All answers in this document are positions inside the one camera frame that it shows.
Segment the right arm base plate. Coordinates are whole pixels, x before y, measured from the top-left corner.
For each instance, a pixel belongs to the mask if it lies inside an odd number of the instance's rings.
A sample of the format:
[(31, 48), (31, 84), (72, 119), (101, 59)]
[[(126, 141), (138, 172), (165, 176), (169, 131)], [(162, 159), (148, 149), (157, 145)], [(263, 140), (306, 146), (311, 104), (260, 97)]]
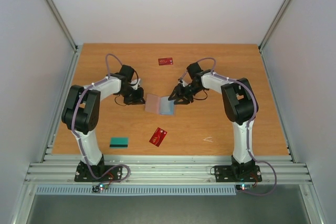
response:
[(249, 183), (262, 182), (260, 167), (251, 159), (245, 163), (239, 163), (231, 156), (230, 165), (214, 166), (214, 176), (218, 183)]

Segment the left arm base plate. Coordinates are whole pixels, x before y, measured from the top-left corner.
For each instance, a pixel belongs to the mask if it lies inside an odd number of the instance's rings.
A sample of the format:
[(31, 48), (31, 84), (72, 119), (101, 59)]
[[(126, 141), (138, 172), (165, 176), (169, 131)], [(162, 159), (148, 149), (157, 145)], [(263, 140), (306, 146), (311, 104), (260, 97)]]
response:
[(112, 165), (106, 165), (104, 156), (97, 165), (88, 166), (80, 161), (75, 172), (75, 182), (105, 182), (108, 180), (117, 181), (121, 179), (123, 168), (121, 166), (112, 168)]

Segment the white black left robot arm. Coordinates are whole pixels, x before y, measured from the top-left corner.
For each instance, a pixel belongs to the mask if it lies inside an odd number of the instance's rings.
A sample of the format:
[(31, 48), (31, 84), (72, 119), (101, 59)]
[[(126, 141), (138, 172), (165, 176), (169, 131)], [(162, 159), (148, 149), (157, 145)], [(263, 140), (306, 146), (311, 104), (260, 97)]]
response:
[(72, 85), (61, 114), (62, 123), (76, 138), (82, 162), (89, 165), (87, 175), (94, 181), (102, 180), (106, 174), (106, 168), (99, 164), (103, 154), (95, 128), (100, 102), (111, 95), (123, 97), (124, 105), (145, 104), (141, 79), (135, 69), (122, 65), (119, 72), (108, 73), (100, 81), (87, 86)]

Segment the pink leather card holder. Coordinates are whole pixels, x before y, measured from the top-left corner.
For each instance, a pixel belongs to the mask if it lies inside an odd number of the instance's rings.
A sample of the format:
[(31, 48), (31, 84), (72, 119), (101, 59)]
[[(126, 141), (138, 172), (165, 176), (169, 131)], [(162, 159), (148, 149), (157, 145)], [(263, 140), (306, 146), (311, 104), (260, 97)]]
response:
[(174, 101), (170, 101), (168, 98), (168, 96), (160, 97), (153, 94), (147, 94), (145, 101), (145, 112), (159, 115), (173, 115)]

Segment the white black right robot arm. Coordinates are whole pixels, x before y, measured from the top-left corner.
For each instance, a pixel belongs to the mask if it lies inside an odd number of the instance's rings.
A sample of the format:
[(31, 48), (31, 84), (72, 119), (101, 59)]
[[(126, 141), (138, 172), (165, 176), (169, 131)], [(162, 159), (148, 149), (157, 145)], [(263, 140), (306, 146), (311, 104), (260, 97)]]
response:
[(247, 163), (254, 159), (252, 150), (253, 124), (258, 112), (258, 103), (248, 79), (232, 79), (216, 73), (213, 69), (202, 70), (198, 62), (190, 64), (186, 72), (191, 77), (187, 83), (183, 77), (173, 89), (168, 100), (175, 105), (190, 104), (201, 91), (213, 90), (222, 95), (227, 118), (233, 124), (234, 151), (232, 175), (243, 180), (250, 174)]

